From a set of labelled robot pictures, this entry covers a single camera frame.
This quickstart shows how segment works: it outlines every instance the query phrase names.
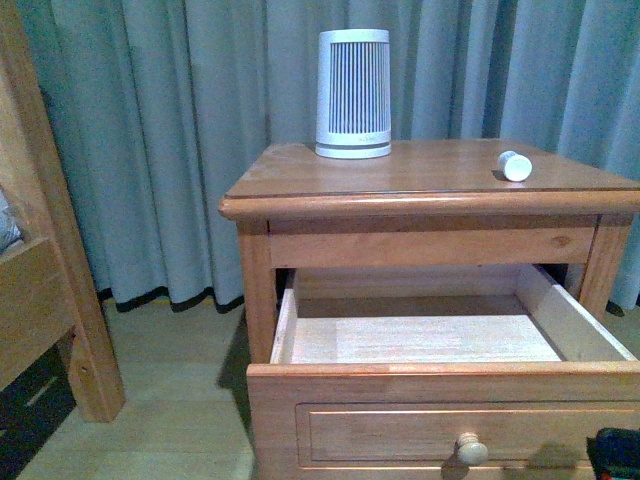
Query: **white knob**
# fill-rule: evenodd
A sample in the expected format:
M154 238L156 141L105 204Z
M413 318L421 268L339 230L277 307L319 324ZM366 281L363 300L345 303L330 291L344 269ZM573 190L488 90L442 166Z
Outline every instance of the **white knob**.
M475 433L463 433L458 437L456 444L458 460L463 465L482 465L489 458L489 449L484 443L480 443Z
M504 176L507 177L507 180L512 182L522 182L526 180L533 170L531 160L511 150L504 152L498 157L498 166L502 170L502 173L504 173Z

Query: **vent slats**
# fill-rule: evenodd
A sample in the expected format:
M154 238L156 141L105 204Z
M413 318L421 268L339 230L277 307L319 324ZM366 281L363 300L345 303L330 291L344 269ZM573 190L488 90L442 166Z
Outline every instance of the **vent slats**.
M389 130L389 44L332 43L330 52L329 131Z

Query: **pillow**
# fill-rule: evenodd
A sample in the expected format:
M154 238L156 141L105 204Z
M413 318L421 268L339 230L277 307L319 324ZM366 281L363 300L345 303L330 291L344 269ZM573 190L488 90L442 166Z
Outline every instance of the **pillow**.
M20 230L16 223L16 219L11 213L9 204L0 190L0 254L4 252L9 245L20 240Z

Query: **nightstand top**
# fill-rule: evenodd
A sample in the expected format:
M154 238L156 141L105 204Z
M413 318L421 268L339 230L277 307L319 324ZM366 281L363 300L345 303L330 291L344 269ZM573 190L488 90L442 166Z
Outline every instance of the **nightstand top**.
M500 172L497 158L507 150L531 160L526 181L509 182ZM220 211L229 218L309 210L333 216L354 202L360 215L380 208L379 214L392 214L386 207L395 214L516 213L514 203L526 213L635 212L640 183L509 140L398 141L390 155L366 160L324 158L312 146L277 144L229 190ZM463 203L464 211L442 211Z

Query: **wooden bed frame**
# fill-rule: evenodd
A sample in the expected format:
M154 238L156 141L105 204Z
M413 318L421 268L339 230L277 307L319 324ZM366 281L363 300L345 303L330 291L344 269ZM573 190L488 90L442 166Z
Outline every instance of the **wooden bed frame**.
M0 390L58 344L87 421L124 389L17 8L0 2L0 187L24 245L0 255Z

